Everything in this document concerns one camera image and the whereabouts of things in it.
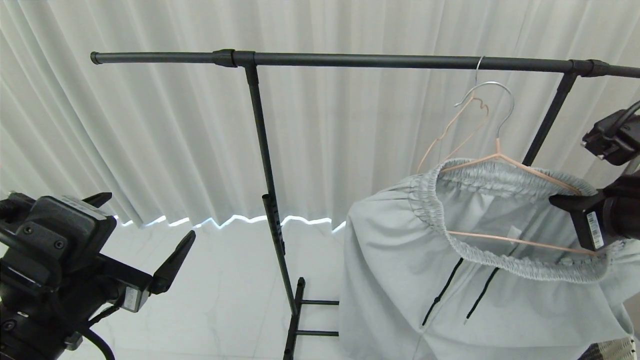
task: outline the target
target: white curtain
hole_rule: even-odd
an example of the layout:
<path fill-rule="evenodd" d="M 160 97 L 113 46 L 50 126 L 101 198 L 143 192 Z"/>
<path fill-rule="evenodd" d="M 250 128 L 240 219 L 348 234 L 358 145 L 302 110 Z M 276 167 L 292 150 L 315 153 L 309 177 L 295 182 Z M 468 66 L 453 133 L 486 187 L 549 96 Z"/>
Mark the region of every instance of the white curtain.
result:
<path fill-rule="evenodd" d="M 4 1 L 0 8 L 2 195 L 111 191 L 140 225 L 264 214 L 266 186 L 242 69 L 94 65 L 89 54 L 213 51 L 436 54 L 590 59 L 640 66 L 640 6 L 628 1 Z M 473 85 L 472 70 L 259 67 L 281 217 L 332 218 L 415 172 Z M 516 108 L 503 151 L 522 159 L 560 74 L 480 71 Z M 458 156 L 491 153 L 508 97 L 476 93 L 490 122 Z M 535 166 L 595 186 L 622 168 L 579 147 L 604 116 L 640 99 L 640 81 L 579 78 Z M 473 106 L 423 169 L 483 117 Z"/>

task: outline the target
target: barcode label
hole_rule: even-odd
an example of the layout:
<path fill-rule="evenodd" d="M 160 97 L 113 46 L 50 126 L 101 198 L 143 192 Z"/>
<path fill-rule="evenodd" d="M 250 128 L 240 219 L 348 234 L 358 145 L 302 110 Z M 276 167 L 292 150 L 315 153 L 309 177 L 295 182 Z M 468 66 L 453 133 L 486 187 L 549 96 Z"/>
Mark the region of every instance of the barcode label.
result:
<path fill-rule="evenodd" d="M 591 238 L 593 239 L 593 245 L 595 245 L 596 249 L 603 247 L 604 239 L 602 238 L 602 233 L 600 232 L 600 224 L 598 223 L 598 216 L 596 215 L 596 213 L 588 213 L 587 221 L 589 222 L 589 228 L 591 229 Z"/>

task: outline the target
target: screw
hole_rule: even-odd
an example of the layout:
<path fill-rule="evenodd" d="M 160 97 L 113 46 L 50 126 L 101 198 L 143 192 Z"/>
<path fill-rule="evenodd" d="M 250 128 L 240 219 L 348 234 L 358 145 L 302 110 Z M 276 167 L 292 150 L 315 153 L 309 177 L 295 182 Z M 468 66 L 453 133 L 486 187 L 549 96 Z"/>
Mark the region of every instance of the screw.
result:
<path fill-rule="evenodd" d="M 11 331 L 15 327 L 15 320 L 7 320 L 2 324 L 2 329 L 4 331 Z"/>

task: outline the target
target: clothes hanger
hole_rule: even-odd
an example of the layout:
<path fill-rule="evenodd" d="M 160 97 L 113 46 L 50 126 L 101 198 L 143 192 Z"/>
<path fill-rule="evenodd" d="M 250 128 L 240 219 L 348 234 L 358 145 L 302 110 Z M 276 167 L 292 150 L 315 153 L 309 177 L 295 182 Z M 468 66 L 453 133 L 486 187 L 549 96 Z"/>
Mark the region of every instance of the clothes hanger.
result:
<path fill-rule="evenodd" d="M 484 55 L 480 57 L 480 60 L 478 60 L 478 64 L 476 65 L 476 76 L 475 76 L 475 82 L 474 85 L 478 84 L 478 69 L 480 68 L 480 63 L 482 62 L 482 59 L 484 58 Z M 431 142 L 431 145 L 429 145 L 429 147 L 427 148 L 427 151 L 424 153 L 424 156 L 422 157 L 422 160 L 420 160 L 420 164 L 418 164 L 418 167 L 415 169 L 415 173 L 419 174 L 420 173 L 420 168 L 422 167 L 422 164 L 424 163 L 424 160 L 426 160 L 427 156 L 429 155 L 429 153 L 431 152 L 431 148 L 440 140 L 442 140 L 444 138 L 444 136 L 447 134 L 447 132 L 449 131 L 449 128 L 451 127 L 451 125 L 453 125 L 453 123 L 458 119 L 458 117 L 460 117 L 460 115 L 463 113 L 463 111 L 465 111 L 465 109 L 467 108 L 467 106 L 473 101 L 473 100 L 478 100 L 480 101 L 480 108 L 481 109 L 485 109 L 486 110 L 486 115 L 484 116 L 484 119 L 482 120 L 482 122 L 480 123 L 480 125 L 478 125 L 473 132 L 471 133 L 471 135 L 469 135 L 465 141 L 463 141 L 457 148 L 455 148 L 452 152 L 449 153 L 449 155 L 447 155 L 447 157 L 444 158 L 444 160 L 449 159 L 453 154 L 456 153 L 456 151 L 460 150 L 461 147 L 463 147 L 467 141 L 469 141 L 477 132 L 478 130 L 480 130 L 483 126 L 484 123 L 486 123 L 486 121 L 489 119 L 489 106 L 486 105 L 484 103 L 484 101 L 482 99 L 480 99 L 479 97 L 476 97 L 476 92 L 474 91 L 471 94 L 471 98 L 464 104 L 464 106 L 462 106 L 462 108 L 460 109 L 460 111 L 458 111 L 458 113 L 453 117 L 453 119 L 451 119 L 451 121 L 449 121 L 449 123 L 447 124 L 447 126 L 444 129 L 444 132 L 442 133 L 442 135 L 440 135 L 436 140 L 433 140 L 433 142 Z M 458 106 L 460 106 L 462 104 L 462 101 L 459 102 L 458 104 L 455 104 L 453 107 L 457 108 Z"/>
<path fill-rule="evenodd" d="M 453 167 L 449 167 L 449 168 L 445 168 L 443 170 L 441 170 L 441 172 L 447 172 L 447 171 L 451 171 L 457 168 L 463 168 L 469 165 L 473 165 L 476 163 L 481 163 L 483 161 L 487 161 L 487 160 L 492 160 L 492 159 L 502 159 L 504 161 L 507 161 L 510 164 L 515 165 L 518 168 L 521 168 L 522 170 L 532 173 L 538 177 L 541 177 L 547 181 L 550 181 L 551 183 L 554 184 L 558 184 L 559 186 L 562 186 L 564 188 L 567 188 L 573 192 L 575 192 L 576 194 L 580 195 L 580 191 L 578 189 L 576 189 L 573 186 L 570 186 L 568 184 L 563 183 L 562 181 L 559 181 L 557 179 L 554 179 L 546 174 L 543 174 L 537 170 L 534 170 L 530 167 L 527 167 L 509 157 L 507 157 L 506 155 L 503 155 L 500 152 L 500 129 L 502 127 L 502 125 L 504 125 L 504 123 L 507 121 L 507 119 L 511 116 L 511 114 L 513 113 L 513 109 L 515 108 L 515 98 L 513 97 L 513 94 L 511 93 L 511 91 L 509 90 L 509 88 L 507 88 L 506 86 L 504 86 L 501 83 L 498 83 L 497 81 L 487 81 L 481 84 L 478 84 L 474 87 L 472 87 L 467 94 L 465 94 L 465 96 L 462 98 L 462 101 L 459 102 L 457 105 L 461 104 L 468 96 L 469 94 L 471 94 L 475 89 L 479 88 L 480 86 L 484 86 L 484 85 L 498 85 L 500 87 L 502 87 L 503 89 L 506 90 L 506 92 L 509 94 L 510 98 L 511 98 L 511 107 L 509 109 L 509 113 L 507 114 L 507 116 L 504 118 L 504 120 L 502 120 L 502 122 L 500 123 L 500 125 L 498 126 L 497 132 L 496 132 L 496 138 L 495 138 L 495 144 L 496 144 L 496 153 L 490 156 L 487 156 L 485 158 L 481 158 L 478 160 L 474 160 L 462 165 L 456 165 Z M 514 243 L 522 243 L 522 244 L 526 244 L 526 245 L 532 245 L 532 246 L 537 246 L 537 247 L 545 247 L 548 249 L 555 249 L 555 250 L 563 250 L 563 251 L 567 251 L 567 252 L 574 252 L 574 253 L 578 253 L 578 254 L 587 254 L 587 255 L 591 255 L 594 256 L 596 255 L 596 252 L 590 251 L 590 250 L 586 250 L 586 249 L 571 249 L 568 247 L 560 247 L 560 246 L 556 246 L 556 245 L 551 245 L 551 244 L 544 244 L 544 243 L 537 243 L 534 241 L 527 241 L 527 240 L 521 240 L 521 239 L 514 239 L 514 238 L 507 238 L 507 237 L 503 237 L 503 236 L 496 236 L 496 235 L 487 235 L 487 234 L 477 234 L 477 233 L 465 233 L 462 231 L 447 231 L 449 234 L 453 234 L 453 235 L 462 235 L 462 236 L 472 236 L 472 237 L 478 237 L 478 238 L 488 238 L 488 239 L 497 239 L 497 240 L 504 240 L 504 241 L 510 241 L 510 242 L 514 242 Z"/>

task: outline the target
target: vertical black pole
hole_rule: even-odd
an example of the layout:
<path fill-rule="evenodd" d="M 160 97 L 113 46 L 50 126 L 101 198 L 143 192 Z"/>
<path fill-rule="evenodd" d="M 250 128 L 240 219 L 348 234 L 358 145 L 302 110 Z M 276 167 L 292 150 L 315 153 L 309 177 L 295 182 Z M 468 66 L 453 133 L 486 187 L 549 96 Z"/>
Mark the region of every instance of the vertical black pole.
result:
<path fill-rule="evenodd" d="M 530 167 L 533 160 L 535 160 L 536 155 L 538 155 L 538 151 L 540 151 L 540 148 L 542 147 L 542 143 L 545 142 L 545 139 L 551 130 L 551 126 L 554 124 L 554 121 L 556 121 L 560 108 L 562 108 L 564 100 L 569 94 L 569 91 L 571 91 L 571 87 L 575 83 L 575 79 L 577 77 L 578 75 L 574 72 L 565 72 L 562 76 L 562 80 L 560 80 L 560 84 L 556 90 L 556 96 L 554 96 L 554 99 L 551 101 L 547 114 L 538 128 L 536 136 L 533 138 L 533 142 L 531 143 L 531 146 L 524 157 L 524 161 L 522 162 L 523 165 Z"/>
<path fill-rule="evenodd" d="M 264 114 L 262 112 L 262 100 L 260 99 L 260 89 L 258 86 L 258 69 L 256 66 L 246 66 L 244 68 L 246 80 L 249 83 L 249 91 L 251 93 L 251 103 L 253 105 L 253 117 L 255 118 L 255 127 L 258 130 L 258 143 L 260 145 L 260 155 L 262 156 L 262 166 L 264 168 L 264 177 L 267 181 L 268 193 L 262 196 L 264 210 L 267 214 L 269 228 L 271 229 L 271 237 L 273 245 L 276 249 L 278 257 L 278 265 L 280 265 L 280 273 L 282 281 L 287 292 L 287 300 L 291 308 L 291 314 L 297 315 L 298 308 L 293 297 L 291 289 L 291 280 L 289 279 L 289 271 L 287 263 L 284 259 L 284 240 L 282 239 L 282 229 L 280 227 L 280 217 L 278 216 L 278 203 L 276 202 L 276 188 L 273 182 L 273 171 L 271 169 L 271 157 L 269 156 L 269 145 L 267 144 L 267 129 L 264 125 Z"/>

